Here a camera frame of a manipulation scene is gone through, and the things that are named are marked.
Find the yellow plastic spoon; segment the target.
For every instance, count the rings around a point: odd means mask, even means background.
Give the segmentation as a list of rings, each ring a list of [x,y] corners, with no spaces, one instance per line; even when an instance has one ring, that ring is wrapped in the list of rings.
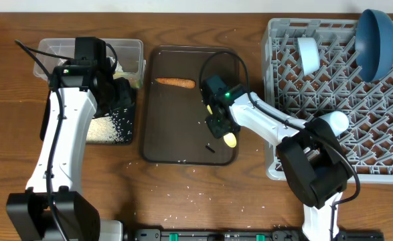
[[[237,138],[236,138],[236,134],[233,133],[228,133],[226,135],[224,135],[223,138],[225,144],[228,147],[234,148],[237,145]]]

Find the yellow green snack wrapper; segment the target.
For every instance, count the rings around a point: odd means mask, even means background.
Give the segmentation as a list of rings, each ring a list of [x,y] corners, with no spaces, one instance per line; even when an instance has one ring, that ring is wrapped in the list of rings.
[[[135,89],[140,89],[143,85],[141,75],[134,72],[115,72],[113,78],[124,78],[129,81],[131,88]]]

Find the dark brown tray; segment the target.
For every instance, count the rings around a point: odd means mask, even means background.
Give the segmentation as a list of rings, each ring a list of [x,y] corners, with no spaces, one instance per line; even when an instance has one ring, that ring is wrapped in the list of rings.
[[[151,53],[141,125],[141,154],[152,163],[217,165],[232,163],[238,148],[215,139],[205,119],[209,115],[200,90],[160,84],[156,78],[194,82],[219,75],[233,84],[240,64],[228,48],[159,46]],[[215,153],[206,149],[209,145]]]

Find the orange carrot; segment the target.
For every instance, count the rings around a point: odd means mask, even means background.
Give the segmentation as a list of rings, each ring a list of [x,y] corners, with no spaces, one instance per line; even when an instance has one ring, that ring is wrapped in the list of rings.
[[[170,86],[178,86],[182,88],[194,88],[195,82],[190,79],[183,78],[156,78],[155,79],[160,84],[166,84]]]

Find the light blue bowl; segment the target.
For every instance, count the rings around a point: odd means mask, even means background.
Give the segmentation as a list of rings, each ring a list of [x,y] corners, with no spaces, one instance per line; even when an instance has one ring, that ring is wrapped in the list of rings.
[[[312,37],[297,38],[299,55],[304,75],[312,74],[320,68],[318,45]]]

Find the light blue cup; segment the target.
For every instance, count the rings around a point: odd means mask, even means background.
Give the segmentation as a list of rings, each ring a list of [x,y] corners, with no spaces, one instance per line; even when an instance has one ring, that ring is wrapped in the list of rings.
[[[349,119],[341,111],[333,111],[320,116],[320,118],[327,122],[336,137],[340,136],[349,127]]]

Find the dark blue plate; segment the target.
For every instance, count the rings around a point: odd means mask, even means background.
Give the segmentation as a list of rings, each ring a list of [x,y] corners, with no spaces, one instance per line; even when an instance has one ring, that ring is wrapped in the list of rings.
[[[366,9],[358,20],[355,50],[360,54],[356,63],[361,66],[364,82],[379,80],[393,66],[393,21],[383,11]]]

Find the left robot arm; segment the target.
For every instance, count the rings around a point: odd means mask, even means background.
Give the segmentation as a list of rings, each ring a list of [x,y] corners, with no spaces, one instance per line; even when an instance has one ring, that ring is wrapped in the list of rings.
[[[103,220],[82,194],[82,162],[90,123],[113,120],[110,144],[133,138],[136,92],[115,77],[114,48],[96,37],[77,37],[74,57],[47,72],[49,94],[43,145],[22,193],[8,196],[6,210],[22,240],[129,240],[118,220]]]

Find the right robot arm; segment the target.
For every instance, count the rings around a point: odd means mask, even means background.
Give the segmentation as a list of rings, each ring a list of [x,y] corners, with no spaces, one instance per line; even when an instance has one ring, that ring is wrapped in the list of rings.
[[[218,75],[198,76],[206,124],[217,139],[235,147],[246,127],[275,149],[291,191],[304,205],[308,240],[336,240],[337,209],[360,194],[361,184],[339,141],[347,116],[331,112],[311,121],[293,118],[261,100],[249,85],[227,85]]]

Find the grey dishwasher rack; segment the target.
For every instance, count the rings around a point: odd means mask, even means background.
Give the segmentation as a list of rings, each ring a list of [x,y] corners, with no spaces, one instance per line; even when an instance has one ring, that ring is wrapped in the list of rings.
[[[344,112],[349,127],[339,142],[360,181],[393,184],[393,66],[379,80],[362,80],[356,26],[344,19],[270,20],[262,39],[265,100],[307,121]],[[312,37],[318,45],[320,68],[306,76],[298,37]]]

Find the small black piece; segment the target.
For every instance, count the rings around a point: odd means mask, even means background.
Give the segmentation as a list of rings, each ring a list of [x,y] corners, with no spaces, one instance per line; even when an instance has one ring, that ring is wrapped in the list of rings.
[[[209,145],[206,145],[206,149],[209,150],[212,153],[215,153],[215,151]]]

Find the clear plastic bin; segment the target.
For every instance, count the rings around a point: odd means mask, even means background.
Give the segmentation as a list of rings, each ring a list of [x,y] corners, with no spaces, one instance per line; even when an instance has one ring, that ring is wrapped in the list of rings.
[[[139,39],[108,39],[104,38],[107,44],[110,44],[115,52],[117,67],[115,72],[134,72],[142,77],[142,83],[145,74],[146,61],[143,56],[143,43]],[[74,57],[74,38],[46,38],[40,41],[38,50],[41,52],[53,54],[56,56]],[[106,54],[110,61],[116,60],[114,54],[109,48],[106,48]]]

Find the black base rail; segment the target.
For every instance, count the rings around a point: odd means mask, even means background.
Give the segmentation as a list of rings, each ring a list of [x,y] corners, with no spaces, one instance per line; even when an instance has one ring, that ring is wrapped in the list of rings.
[[[296,228],[279,230],[213,231],[162,230],[148,228],[135,230],[129,240],[134,241],[304,241],[307,237]]]

